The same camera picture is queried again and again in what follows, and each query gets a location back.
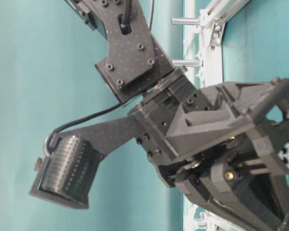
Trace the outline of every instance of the screw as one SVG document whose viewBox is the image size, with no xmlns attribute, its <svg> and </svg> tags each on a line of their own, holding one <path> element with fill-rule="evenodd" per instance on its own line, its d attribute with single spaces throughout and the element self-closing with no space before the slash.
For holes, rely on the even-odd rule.
<svg viewBox="0 0 289 231">
<path fill-rule="evenodd" d="M 188 105 L 193 105 L 194 104 L 194 101 L 192 99 L 190 99 L 190 98 L 187 99 L 186 102 L 187 102 Z"/>
<path fill-rule="evenodd" d="M 144 46 L 143 46 L 143 44 L 141 44 L 141 43 L 139 43 L 138 45 L 137 45 L 137 48 L 138 48 L 138 50 L 140 50 L 140 51 L 143 51 L 145 48 L 144 48 Z"/>
<path fill-rule="evenodd" d="M 154 60 L 154 59 L 149 59 L 149 60 L 148 60 L 148 64 L 149 64 L 150 66 L 153 66 L 153 65 L 155 64 L 155 60 Z"/>
<path fill-rule="evenodd" d="M 216 25 L 214 28 L 215 31 L 220 31 L 221 30 L 221 26 L 220 25 Z"/>
<path fill-rule="evenodd" d="M 106 64 L 106 68 L 108 71 L 113 71 L 115 67 L 112 64 Z"/>
<path fill-rule="evenodd" d="M 213 36 L 212 36 L 214 39 L 216 39 L 216 38 L 218 38 L 218 33 L 217 32 L 215 32 L 215 33 L 213 33 Z"/>
<path fill-rule="evenodd" d="M 235 176 L 233 175 L 232 172 L 226 172 L 226 179 L 227 180 L 233 180 Z"/>
<path fill-rule="evenodd" d="M 104 7 L 108 6 L 108 0 L 102 0 L 102 6 Z"/>
<path fill-rule="evenodd" d="M 157 149 L 155 149 L 155 153 L 156 153 L 157 155 L 160 155 L 160 154 L 162 153 L 162 150 L 160 150 L 159 148 L 157 148 Z"/>
<path fill-rule="evenodd" d="M 137 143 L 138 145 L 141 145 L 141 144 L 143 143 L 143 141 L 142 141 L 140 138 L 138 138 L 138 139 L 136 140 L 136 143 Z"/>
<path fill-rule="evenodd" d="M 122 86 L 124 85 L 124 81 L 122 80 L 122 79 L 118 79 L 117 80 L 117 86 L 118 86 L 118 88 L 122 88 Z"/>
<path fill-rule="evenodd" d="M 145 134 L 145 135 L 143 136 L 143 139 L 144 139 L 144 141 L 148 142 L 149 139 L 150 139 L 150 136 L 149 136 L 148 134 Z"/>
<path fill-rule="evenodd" d="M 38 157 L 37 160 L 34 163 L 33 171 L 39 171 L 40 165 L 42 164 L 43 160 L 42 158 Z"/>
<path fill-rule="evenodd" d="M 281 81 L 280 77 L 277 76 L 277 77 L 275 77 L 275 78 L 272 79 L 271 83 L 272 83 L 273 85 L 275 85 L 275 84 L 279 83 L 280 81 Z"/>
</svg>

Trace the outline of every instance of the teal backdrop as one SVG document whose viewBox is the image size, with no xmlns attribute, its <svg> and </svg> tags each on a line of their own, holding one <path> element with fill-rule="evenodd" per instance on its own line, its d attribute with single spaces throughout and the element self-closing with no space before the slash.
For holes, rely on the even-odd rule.
<svg viewBox="0 0 289 231">
<path fill-rule="evenodd" d="M 140 1 L 146 17 L 149 0 Z M 157 0 L 153 33 L 171 58 L 182 58 L 179 0 Z M 28 196 L 33 163 L 58 125 L 117 103 L 94 64 L 107 42 L 63 0 L 0 0 L 0 231 L 179 231 L 182 194 L 159 180 L 135 143 L 101 165 L 89 210 Z M 125 116 L 131 107 L 86 125 Z"/>
</svg>

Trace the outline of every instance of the hex socket screw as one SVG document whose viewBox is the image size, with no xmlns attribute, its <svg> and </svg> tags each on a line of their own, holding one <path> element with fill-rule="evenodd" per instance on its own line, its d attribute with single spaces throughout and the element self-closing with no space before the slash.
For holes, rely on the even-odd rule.
<svg viewBox="0 0 289 231">
<path fill-rule="evenodd" d="M 155 64 L 155 60 L 154 60 L 154 59 L 149 59 L 149 60 L 148 60 L 148 64 L 149 64 L 150 66 L 153 66 L 153 65 Z"/>
<path fill-rule="evenodd" d="M 138 138 L 138 139 L 136 140 L 136 143 L 137 143 L 138 145 L 141 145 L 141 144 L 143 143 L 143 141 L 142 141 L 140 138 Z"/>
<path fill-rule="evenodd" d="M 147 152 L 146 154 L 147 154 L 147 156 L 148 156 L 149 158 L 151 158 L 151 157 L 153 156 L 153 154 L 152 154 L 151 151 Z"/>
<path fill-rule="evenodd" d="M 144 45 L 143 44 L 141 44 L 141 43 L 139 43 L 138 45 L 137 45 L 137 48 L 138 48 L 138 50 L 140 50 L 140 51 L 143 51 L 145 48 L 144 48 Z"/>
<path fill-rule="evenodd" d="M 115 67 L 112 64 L 106 64 L 106 69 L 108 71 L 113 71 L 115 69 Z"/>
<path fill-rule="evenodd" d="M 123 81 L 122 79 L 118 79 L 118 80 L 117 80 L 117 86 L 118 86 L 118 88 L 121 89 L 121 88 L 123 87 L 123 85 L 124 85 L 124 81 Z"/>
<path fill-rule="evenodd" d="M 108 0 L 102 0 L 102 6 L 104 7 L 108 6 Z"/>
<path fill-rule="evenodd" d="M 157 149 L 155 149 L 155 153 L 156 153 L 157 155 L 160 155 L 160 154 L 162 153 L 162 150 L 160 150 L 159 148 L 157 148 Z"/>
<path fill-rule="evenodd" d="M 193 105 L 193 104 L 194 104 L 194 101 L 193 101 L 191 98 L 189 98 L 189 99 L 187 99 L 186 103 L 187 103 L 188 105 Z"/>
<path fill-rule="evenodd" d="M 148 134 L 145 134 L 143 136 L 144 141 L 148 142 L 150 140 L 150 136 Z"/>
</svg>

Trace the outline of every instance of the mounting bracket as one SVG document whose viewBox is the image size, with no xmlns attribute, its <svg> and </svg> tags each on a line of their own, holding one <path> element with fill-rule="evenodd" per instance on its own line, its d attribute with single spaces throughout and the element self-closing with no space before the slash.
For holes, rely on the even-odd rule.
<svg viewBox="0 0 289 231">
<path fill-rule="evenodd" d="M 201 87 L 223 81 L 222 39 L 225 24 L 250 0 L 212 0 L 200 10 L 198 18 L 172 18 L 175 25 L 193 26 L 191 33 L 199 36 L 199 51 L 196 60 L 173 60 L 175 66 L 198 67 L 196 74 Z"/>
</svg>

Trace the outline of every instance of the cylindrical roller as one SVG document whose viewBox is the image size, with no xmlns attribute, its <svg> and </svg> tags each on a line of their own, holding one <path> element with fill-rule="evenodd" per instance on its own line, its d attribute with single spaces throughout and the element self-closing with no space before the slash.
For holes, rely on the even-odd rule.
<svg viewBox="0 0 289 231">
<path fill-rule="evenodd" d="M 60 140 L 42 179 L 41 188 L 80 205 L 88 203 L 102 155 L 79 137 Z"/>
</svg>

